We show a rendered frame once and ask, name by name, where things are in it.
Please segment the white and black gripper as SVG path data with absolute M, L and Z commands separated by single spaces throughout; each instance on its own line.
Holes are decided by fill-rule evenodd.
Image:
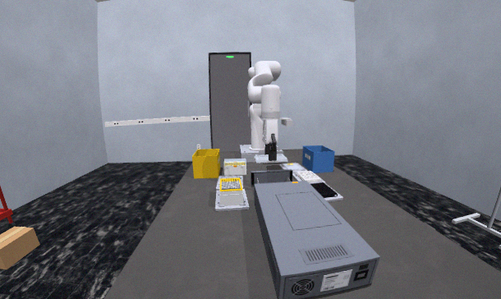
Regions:
M 269 155 L 269 161 L 276 161 L 277 160 L 276 143 L 278 143 L 278 120 L 279 119 L 277 119 L 277 118 L 261 118 L 261 119 L 264 120 L 263 121 L 263 142 L 265 143 L 265 154 Z

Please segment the yellow open-top box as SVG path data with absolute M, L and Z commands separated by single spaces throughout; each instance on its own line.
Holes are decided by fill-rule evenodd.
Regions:
M 198 149 L 196 152 L 192 156 L 194 178 L 218 178 L 219 149 Z

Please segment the blue open-top bin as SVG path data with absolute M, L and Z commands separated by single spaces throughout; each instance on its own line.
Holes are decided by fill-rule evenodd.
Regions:
M 303 146 L 302 165 L 313 173 L 333 172 L 334 154 L 322 145 Z

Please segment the black multiwell plate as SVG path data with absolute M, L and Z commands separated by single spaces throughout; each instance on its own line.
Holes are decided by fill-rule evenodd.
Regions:
M 327 186 L 324 182 L 320 183 L 311 183 L 311 185 L 324 197 L 324 198 L 329 198 L 329 197 L 334 197 L 334 195 L 337 195 L 337 192 L 335 192 L 333 189 L 331 189 L 329 186 Z M 325 188 L 326 187 L 326 188 Z M 332 192 L 332 193 L 331 193 Z

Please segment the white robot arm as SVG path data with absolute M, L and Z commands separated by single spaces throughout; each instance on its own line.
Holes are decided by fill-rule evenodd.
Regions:
M 275 61 L 260 61 L 248 70 L 250 77 L 247 88 L 248 99 L 253 103 L 249 108 L 251 135 L 249 150 L 265 150 L 261 118 L 284 119 L 281 124 L 292 127 L 292 119 L 280 117 L 281 93 L 279 87 L 271 85 L 271 82 L 276 81 L 280 74 L 281 66 L 279 62 Z

